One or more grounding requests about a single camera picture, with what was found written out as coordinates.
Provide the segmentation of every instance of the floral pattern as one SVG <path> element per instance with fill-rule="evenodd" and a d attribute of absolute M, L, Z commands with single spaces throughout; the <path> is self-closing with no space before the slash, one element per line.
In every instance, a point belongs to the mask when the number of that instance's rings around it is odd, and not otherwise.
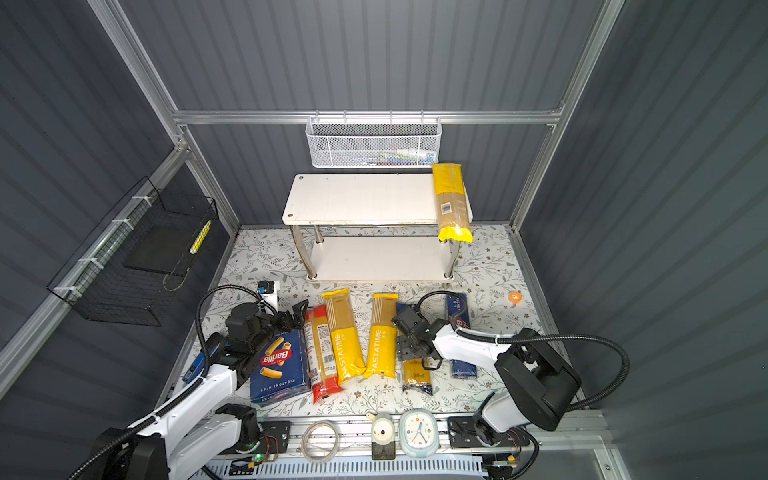
<path fill-rule="evenodd" d="M 474 243 L 462 244 L 454 268 L 455 280 L 449 289 L 466 292 L 470 322 L 473 329 L 489 333 L 515 333 L 522 327 L 542 331 L 518 261 L 508 238 L 508 227 L 501 225 L 473 225 Z M 436 235 L 436 227 L 364 227 L 322 230 L 323 235 L 337 236 L 406 236 Z M 303 229 L 304 241 L 309 248 L 314 244 L 314 232 Z M 401 302 L 415 302 L 423 294 L 442 290 L 442 283 L 311 283 L 286 229 L 241 230 L 220 283 L 253 286 L 258 280 L 280 282 L 280 309 L 289 310 L 294 303 L 305 298 L 310 305 L 320 305 L 321 293 L 349 287 L 356 325 L 364 358 L 367 358 L 372 295 L 377 292 L 397 292 Z M 508 301 L 511 291 L 522 294 L 523 300 L 515 305 Z M 204 322 L 206 336 L 226 331 L 224 320 L 231 308 L 244 298 L 237 291 L 221 291 L 214 295 Z M 427 315 L 442 315 L 445 299 L 435 296 L 424 302 L 422 311 Z M 195 344 L 187 365 L 200 352 Z M 477 379 L 452 379 L 449 361 L 432 372 L 433 395 L 416 390 L 402 391 L 402 364 L 397 366 L 397 379 L 372 376 L 356 377 L 343 385 L 344 393 L 331 395 L 312 403 L 312 393 L 283 400 L 266 407 L 258 407 L 260 416 L 315 416 L 362 415 L 369 411 L 401 413 L 423 408 L 432 412 L 474 411 L 492 391 L 502 387 L 496 372 L 478 368 Z M 252 405 L 250 386 L 243 385 L 229 402 Z"/>

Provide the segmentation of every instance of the blue box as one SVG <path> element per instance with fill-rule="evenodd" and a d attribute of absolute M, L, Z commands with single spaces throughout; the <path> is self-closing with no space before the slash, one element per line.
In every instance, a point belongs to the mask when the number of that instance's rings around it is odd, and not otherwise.
<path fill-rule="evenodd" d="M 266 351 L 274 343 L 277 343 L 275 350 L 267 355 Z M 312 391 L 310 363 L 306 358 L 306 344 L 301 329 L 276 334 L 259 351 L 259 359 L 260 365 L 250 376 L 251 402 L 266 406 Z M 275 372 L 279 373 L 279 378 L 273 378 L 276 376 Z"/>
<path fill-rule="evenodd" d="M 467 304 L 467 294 L 466 293 L 458 293 L 458 295 L 464 299 L 464 304 Z M 445 306 L 448 308 L 448 317 L 450 318 L 451 315 L 455 315 L 458 313 L 463 305 L 458 299 L 454 296 L 446 295 L 445 296 Z M 459 316 L 456 319 L 456 326 L 460 326 L 463 328 L 468 329 L 469 328 L 469 307 L 467 306 L 467 311 L 462 313 L 461 316 Z M 452 368 L 451 368 L 451 378 L 454 379 L 476 379 L 478 376 L 478 367 L 472 365 L 471 363 L 462 362 L 461 360 L 451 360 Z"/>

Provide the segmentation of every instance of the white shelf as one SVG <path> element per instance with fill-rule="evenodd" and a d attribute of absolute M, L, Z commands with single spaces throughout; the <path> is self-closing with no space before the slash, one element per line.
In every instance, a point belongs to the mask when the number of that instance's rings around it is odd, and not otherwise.
<path fill-rule="evenodd" d="M 437 237 L 325 237 L 311 256 L 320 282 L 447 283 L 450 259 Z"/>
<path fill-rule="evenodd" d="M 472 209 L 467 199 L 469 220 Z M 305 174 L 293 179 L 286 225 L 437 224 L 432 174 Z"/>

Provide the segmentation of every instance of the barilla box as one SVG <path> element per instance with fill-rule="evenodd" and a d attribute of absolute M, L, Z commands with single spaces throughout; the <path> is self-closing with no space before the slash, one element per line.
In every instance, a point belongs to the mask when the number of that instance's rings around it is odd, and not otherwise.
<path fill-rule="evenodd" d="M 458 295 L 464 299 L 464 305 L 468 305 L 467 294 L 458 293 Z M 445 306 L 448 308 L 449 318 L 452 315 L 455 315 L 456 313 L 458 313 L 459 310 L 461 310 L 463 307 L 462 303 L 458 301 L 458 298 L 450 295 L 445 296 Z M 459 316 L 456 319 L 456 326 L 460 326 L 466 329 L 469 328 L 469 308 L 468 307 L 467 307 L 467 311 L 462 313 L 461 316 Z M 472 365 L 471 363 L 462 362 L 461 360 L 451 360 L 451 362 L 452 362 L 452 369 L 451 369 L 452 378 L 454 379 L 476 379 L 477 378 L 478 367 Z"/>
<path fill-rule="evenodd" d="M 311 390 L 309 361 L 301 329 L 278 333 L 259 352 L 250 376 L 250 401 L 261 406 Z"/>

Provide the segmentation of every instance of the dark gray panel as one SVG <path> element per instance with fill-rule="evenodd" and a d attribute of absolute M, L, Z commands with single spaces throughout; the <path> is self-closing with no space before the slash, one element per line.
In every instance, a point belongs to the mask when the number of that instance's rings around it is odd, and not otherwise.
<path fill-rule="evenodd" d="M 200 194 L 186 168 L 167 189 Z M 175 313 L 160 327 L 89 322 L 74 312 L 65 317 L 0 402 L 4 472 L 64 478 L 101 432 L 153 409 L 228 240 L 217 221 L 174 301 Z M 41 449 L 50 462 L 35 461 Z"/>
<path fill-rule="evenodd" d="M 556 108 L 600 4 L 122 2 L 186 110 Z"/>
<path fill-rule="evenodd" d="M 768 407 L 763 2 L 629 2 L 522 235 L 561 331 L 630 353 L 633 478 L 753 477 Z M 569 346 L 588 390 L 614 355 Z"/>
<path fill-rule="evenodd" d="M 172 145 L 85 1 L 0 4 L 0 71 L 5 345 Z"/>
<path fill-rule="evenodd" d="M 194 125 L 191 130 L 243 224 L 282 223 L 293 178 L 320 173 L 312 166 L 304 127 Z M 509 220 L 546 133 L 545 125 L 443 128 L 440 159 L 462 165 L 475 220 Z M 366 172 L 403 169 L 322 173 Z"/>

